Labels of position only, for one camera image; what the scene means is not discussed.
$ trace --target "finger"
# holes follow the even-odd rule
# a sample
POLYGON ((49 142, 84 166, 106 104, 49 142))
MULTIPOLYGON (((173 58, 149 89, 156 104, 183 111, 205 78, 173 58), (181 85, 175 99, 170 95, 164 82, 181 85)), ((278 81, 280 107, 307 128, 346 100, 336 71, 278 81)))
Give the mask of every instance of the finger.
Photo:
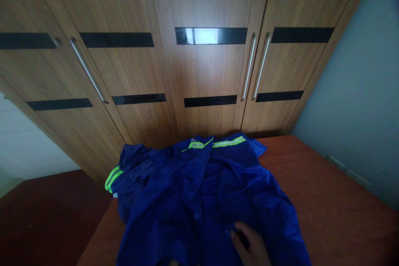
POLYGON ((230 237, 233 240, 233 245, 237 250, 238 255, 241 258, 241 262, 244 265, 248 265, 248 262, 251 258, 250 253, 245 249, 244 245, 242 245, 240 238, 234 233, 233 230, 230 230, 230 237))
POLYGON ((245 237, 248 239, 250 246, 256 243, 257 239, 259 238, 259 234, 255 230, 253 230, 249 225, 243 222, 235 222, 234 225, 237 230, 243 232, 245 237))

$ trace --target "neon yellow stripe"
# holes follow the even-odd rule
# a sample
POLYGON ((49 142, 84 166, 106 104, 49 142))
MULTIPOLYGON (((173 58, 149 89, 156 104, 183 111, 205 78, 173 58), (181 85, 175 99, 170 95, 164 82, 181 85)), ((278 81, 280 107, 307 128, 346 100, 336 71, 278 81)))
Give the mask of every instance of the neon yellow stripe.
POLYGON ((208 141, 206 144, 203 144, 199 141, 193 141, 192 143, 190 143, 190 145, 188 146, 188 148, 186 148, 185 150, 191 149, 191 148, 205 148, 205 146, 210 143, 213 140, 213 137, 210 141, 208 141))
POLYGON ((233 140, 220 141, 220 142, 214 143, 212 145, 212 148, 221 148, 221 147, 225 147, 225 146, 229 146, 229 145, 238 145, 239 143, 242 143, 244 141, 245 141, 245 138, 242 136, 239 136, 233 140))
POLYGON ((118 170, 119 170, 119 165, 118 165, 117 167, 115 167, 115 168, 111 171, 111 173, 109 174, 108 179, 105 181, 105 190, 109 191, 109 190, 108 190, 108 182, 109 182, 109 180, 112 178, 112 176, 114 175, 114 173, 116 173, 118 170))
POLYGON ((118 172, 115 174, 115 176, 112 178, 112 180, 109 182, 109 184, 108 184, 108 189, 109 189, 109 192, 110 192, 110 193, 112 193, 112 190, 111 190, 112 183, 115 181, 115 179, 116 179, 117 177, 119 177, 119 176, 121 175, 121 173, 123 173, 122 170, 118 171, 118 172))

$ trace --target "blue jacket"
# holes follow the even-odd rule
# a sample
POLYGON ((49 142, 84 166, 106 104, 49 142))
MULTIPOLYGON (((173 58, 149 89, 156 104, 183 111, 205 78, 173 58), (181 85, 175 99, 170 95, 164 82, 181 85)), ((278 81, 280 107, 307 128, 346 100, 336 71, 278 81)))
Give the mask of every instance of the blue jacket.
POLYGON ((294 206, 259 164, 265 151, 242 133, 159 151, 125 145, 106 182, 127 224, 117 265, 242 265, 235 221, 262 235, 273 266, 310 265, 294 206))

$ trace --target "wooden table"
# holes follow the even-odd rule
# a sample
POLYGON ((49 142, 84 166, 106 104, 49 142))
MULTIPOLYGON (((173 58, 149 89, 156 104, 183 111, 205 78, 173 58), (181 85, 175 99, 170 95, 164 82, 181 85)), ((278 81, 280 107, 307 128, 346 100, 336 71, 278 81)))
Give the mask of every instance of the wooden table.
MULTIPOLYGON (((259 162, 294 204, 313 265, 393 265, 399 214, 294 136, 263 138, 259 162)), ((125 229, 114 199, 78 265, 115 265, 125 229)))

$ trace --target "wardrobe door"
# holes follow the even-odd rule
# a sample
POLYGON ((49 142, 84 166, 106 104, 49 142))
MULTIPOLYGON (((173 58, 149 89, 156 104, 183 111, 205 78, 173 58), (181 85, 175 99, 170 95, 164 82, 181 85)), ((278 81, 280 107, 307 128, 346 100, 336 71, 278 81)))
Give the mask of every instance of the wardrobe door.
POLYGON ((348 0, 268 0, 241 130, 280 135, 348 0))
POLYGON ((124 140, 45 0, 0 0, 0 10, 2 91, 49 126, 86 173, 105 181, 124 140))
POLYGON ((179 140, 154 0, 63 0, 129 132, 128 143, 179 140))
POLYGON ((157 0, 165 55, 181 84, 175 105, 185 137, 240 130, 265 3, 157 0))

